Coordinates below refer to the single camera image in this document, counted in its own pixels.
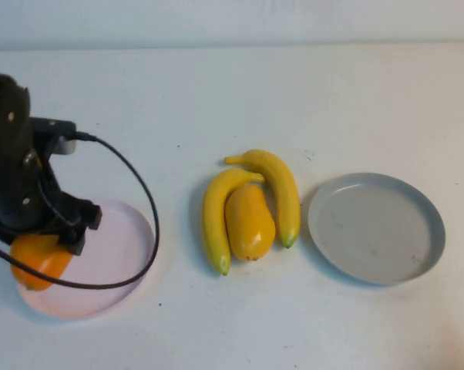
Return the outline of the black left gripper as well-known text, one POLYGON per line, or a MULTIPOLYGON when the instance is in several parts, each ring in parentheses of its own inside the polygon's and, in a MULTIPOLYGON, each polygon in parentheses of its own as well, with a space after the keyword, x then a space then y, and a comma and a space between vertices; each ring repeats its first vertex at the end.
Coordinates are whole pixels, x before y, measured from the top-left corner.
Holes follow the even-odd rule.
POLYGON ((36 169, 0 159, 0 240, 57 234, 60 245, 80 256, 86 229, 98 229, 101 219, 100 206, 61 191, 57 184, 48 188, 36 169))

